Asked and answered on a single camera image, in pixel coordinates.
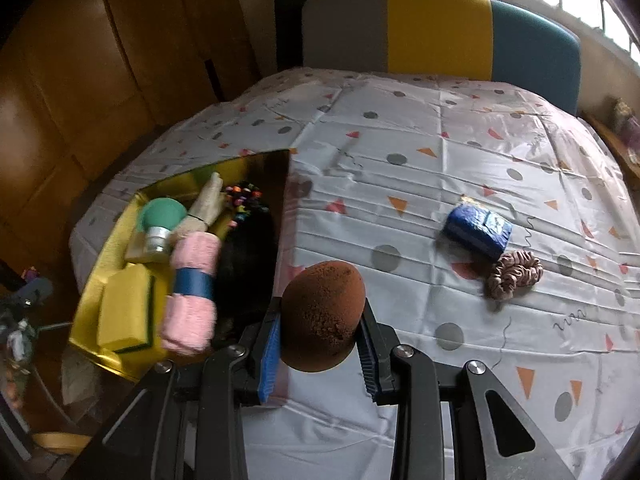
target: blue foil wrapper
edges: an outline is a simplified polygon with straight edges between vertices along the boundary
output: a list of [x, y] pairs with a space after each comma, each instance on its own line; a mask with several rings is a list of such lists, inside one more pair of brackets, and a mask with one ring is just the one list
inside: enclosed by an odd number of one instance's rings
[[468, 249], [497, 260], [507, 247], [512, 228], [498, 213], [464, 203], [449, 213], [443, 232]]

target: yellow sponge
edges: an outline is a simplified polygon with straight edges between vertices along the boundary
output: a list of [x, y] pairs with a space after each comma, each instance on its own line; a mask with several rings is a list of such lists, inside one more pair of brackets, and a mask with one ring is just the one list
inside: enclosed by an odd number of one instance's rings
[[153, 276], [142, 264], [119, 270], [104, 287], [98, 320], [98, 345], [131, 352], [153, 341]]

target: window frame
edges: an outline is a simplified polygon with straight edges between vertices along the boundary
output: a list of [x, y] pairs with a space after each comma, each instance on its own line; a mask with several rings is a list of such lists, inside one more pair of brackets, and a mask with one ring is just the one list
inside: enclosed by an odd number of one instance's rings
[[592, 39], [593, 41], [596, 41], [601, 46], [609, 50], [618, 59], [623, 61], [623, 63], [630, 70], [632, 70], [638, 77], [640, 77], [640, 64], [636, 63], [635, 60], [631, 58], [631, 43], [635, 43], [640, 48], [640, 41], [638, 41], [638, 38], [628, 26], [628, 23], [626, 22], [622, 14], [619, 12], [617, 6], [614, 5], [611, 0], [606, 0], [606, 1], [611, 6], [611, 9], [613, 9], [613, 11], [620, 18], [623, 25], [625, 25], [626, 33], [629, 36], [628, 50], [624, 50], [604, 34], [606, 23], [605, 23], [605, 17], [604, 17], [603, 1], [605, 0], [600, 0], [602, 28], [590, 27], [589, 25], [584, 23], [583, 20], [581, 20], [580, 18], [576, 18], [574, 15], [565, 11], [562, 8], [562, 0], [559, 0], [559, 4], [557, 6], [552, 6], [543, 0], [502, 0], [502, 1], [504, 1], [505, 3], [512, 4], [517, 7], [521, 7], [523, 9], [529, 10], [530, 12], [539, 14], [540, 16], [544, 16], [545, 18], [552, 20], [553, 22], [560, 25], [562, 28], [565, 28], [574, 34], [587, 36], [588, 38]]

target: wall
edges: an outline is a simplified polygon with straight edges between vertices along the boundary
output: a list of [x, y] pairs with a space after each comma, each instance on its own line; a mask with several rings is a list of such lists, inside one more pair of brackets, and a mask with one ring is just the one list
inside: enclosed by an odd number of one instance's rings
[[238, 0], [35, 0], [0, 50], [0, 258], [65, 273], [74, 199], [137, 138], [257, 79]]
[[[273, 23], [273, 0], [240, 0], [252, 45], [262, 75], [276, 72], [275, 28]], [[606, 45], [608, 40], [596, 38], [584, 31], [584, 25], [564, 12], [547, 6], [531, 8], [573, 30], [582, 43], [582, 84], [578, 106], [592, 112], [597, 118], [607, 121], [612, 101], [622, 97], [640, 111], [640, 72], [633, 63], [625, 62], [615, 54], [616, 47]]]

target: silver bolt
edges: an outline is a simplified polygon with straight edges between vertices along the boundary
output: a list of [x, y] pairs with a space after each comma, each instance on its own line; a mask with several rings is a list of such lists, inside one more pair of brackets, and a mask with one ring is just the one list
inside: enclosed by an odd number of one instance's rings
[[466, 369], [475, 375], [482, 375], [486, 372], [486, 365], [482, 361], [469, 361]]
[[411, 357], [414, 349], [409, 345], [398, 345], [394, 348], [394, 354], [396, 357]]
[[242, 345], [229, 345], [227, 349], [235, 357], [242, 357], [246, 352], [246, 348]]
[[154, 365], [154, 370], [159, 374], [165, 374], [171, 371], [174, 364], [171, 361], [159, 361]]

